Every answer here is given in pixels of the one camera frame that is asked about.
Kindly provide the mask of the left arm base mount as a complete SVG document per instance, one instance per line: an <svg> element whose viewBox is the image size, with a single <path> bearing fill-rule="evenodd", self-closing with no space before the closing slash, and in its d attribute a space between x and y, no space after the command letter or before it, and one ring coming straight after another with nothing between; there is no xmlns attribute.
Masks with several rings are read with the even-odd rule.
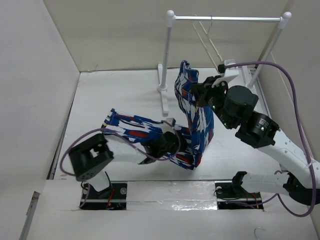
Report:
<svg viewBox="0 0 320 240"><path fill-rule="evenodd" d="M112 188L104 196L91 186L88 191L88 183L83 182L82 195L79 208L81 210L108 210L120 211L127 209L127 182L112 182Z"/></svg>

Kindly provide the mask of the beige plastic hanger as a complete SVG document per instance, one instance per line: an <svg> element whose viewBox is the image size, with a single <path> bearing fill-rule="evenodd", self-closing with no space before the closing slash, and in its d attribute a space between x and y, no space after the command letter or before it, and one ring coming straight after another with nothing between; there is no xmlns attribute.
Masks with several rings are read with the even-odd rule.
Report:
<svg viewBox="0 0 320 240"><path fill-rule="evenodd" d="M212 25L210 25L209 28L206 29L201 21L196 21L192 23L192 27L210 62L212 63L216 71L218 71L218 65L223 61L223 58L210 37L210 29Z"/></svg>

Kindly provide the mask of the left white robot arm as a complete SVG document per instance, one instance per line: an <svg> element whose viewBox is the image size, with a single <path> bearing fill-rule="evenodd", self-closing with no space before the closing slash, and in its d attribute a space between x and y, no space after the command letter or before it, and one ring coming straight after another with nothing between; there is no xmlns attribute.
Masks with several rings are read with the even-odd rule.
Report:
<svg viewBox="0 0 320 240"><path fill-rule="evenodd" d="M155 138L144 140L141 145L145 156L139 165L148 165L164 159L176 160L187 149L187 141L180 132L167 131ZM78 182L87 182L87 192L94 191L98 198L109 197L114 187L104 168L114 159L103 133L98 133L73 146L68 156Z"/></svg>

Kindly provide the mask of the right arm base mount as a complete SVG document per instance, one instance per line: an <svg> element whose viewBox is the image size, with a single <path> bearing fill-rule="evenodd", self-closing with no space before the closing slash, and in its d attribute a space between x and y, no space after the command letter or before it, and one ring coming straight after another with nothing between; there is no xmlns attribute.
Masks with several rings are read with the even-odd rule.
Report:
<svg viewBox="0 0 320 240"><path fill-rule="evenodd" d="M216 181L214 196L218 210L263 210L262 197L259 192L248 193L245 190L238 192L232 189L231 181Z"/></svg>

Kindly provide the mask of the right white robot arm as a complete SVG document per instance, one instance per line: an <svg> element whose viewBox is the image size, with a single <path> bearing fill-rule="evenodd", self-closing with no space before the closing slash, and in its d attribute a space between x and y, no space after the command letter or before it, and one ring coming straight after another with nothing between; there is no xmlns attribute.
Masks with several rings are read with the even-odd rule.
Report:
<svg viewBox="0 0 320 240"><path fill-rule="evenodd" d="M191 92L199 107L209 107L226 129L237 129L235 137L270 156L286 168L286 173L261 175L239 171L232 178L231 191L237 197L247 193L273 193L291 197L310 206L320 202L320 164L307 161L269 116L254 110L259 97L247 87L228 86L226 81L210 76L203 83L193 83Z"/></svg>

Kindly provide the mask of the blue white patterned trousers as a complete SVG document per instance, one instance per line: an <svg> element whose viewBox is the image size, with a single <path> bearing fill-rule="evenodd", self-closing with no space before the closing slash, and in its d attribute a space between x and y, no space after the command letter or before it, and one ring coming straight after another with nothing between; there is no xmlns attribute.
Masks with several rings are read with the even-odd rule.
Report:
<svg viewBox="0 0 320 240"><path fill-rule="evenodd" d="M198 83L199 71L187 60L180 63L179 74L174 82L174 94L180 110L185 114L187 126L179 130L187 141L187 149L178 154L172 163L187 170L194 170L201 163L205 148L214 136L214 112L206 107L195 106L191 84ZM101 125L107 135L117 132L131 143L142 143L162 134L161 121L147 117L110 110Z"/></svg>

